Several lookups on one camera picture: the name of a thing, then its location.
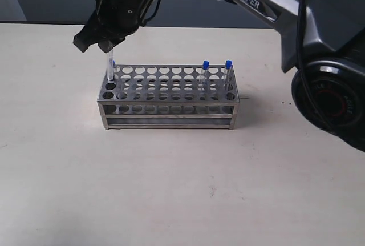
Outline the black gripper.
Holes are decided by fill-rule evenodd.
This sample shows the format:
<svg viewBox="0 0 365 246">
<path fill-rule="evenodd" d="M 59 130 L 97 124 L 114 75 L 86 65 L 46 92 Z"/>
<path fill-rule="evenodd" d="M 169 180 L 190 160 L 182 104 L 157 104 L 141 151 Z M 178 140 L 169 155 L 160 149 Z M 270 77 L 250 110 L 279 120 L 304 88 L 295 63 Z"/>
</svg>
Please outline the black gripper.
<svg viewBox="0 0 365 246">
<path fill-rule="evenodd" d="M 95 1 L 95 11 L 74 36 L 73 44 L 83 53 L 94 44 L 108 53 L 138 29 L 139 9 L 144 0 Z"/>
</svg>

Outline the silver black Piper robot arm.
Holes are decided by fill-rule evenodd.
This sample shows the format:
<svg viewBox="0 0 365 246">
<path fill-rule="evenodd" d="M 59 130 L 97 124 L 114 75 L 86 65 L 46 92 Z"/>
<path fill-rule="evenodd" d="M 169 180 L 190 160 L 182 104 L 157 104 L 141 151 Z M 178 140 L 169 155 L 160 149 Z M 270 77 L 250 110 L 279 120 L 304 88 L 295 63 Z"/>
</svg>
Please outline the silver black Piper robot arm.
<svg viewBox="0 0 365 246">
<path fill-rule="evenodd" d="M 281 36 L 281 68 L 297 69 L 291 93 L 313 125 L 364 150 L 364 0 L 221 0 L 240 6 Z M 81 51 L 104 52 L 148 22 L 153 0 L 95 0 L 75 35 Z"/>
</svg>

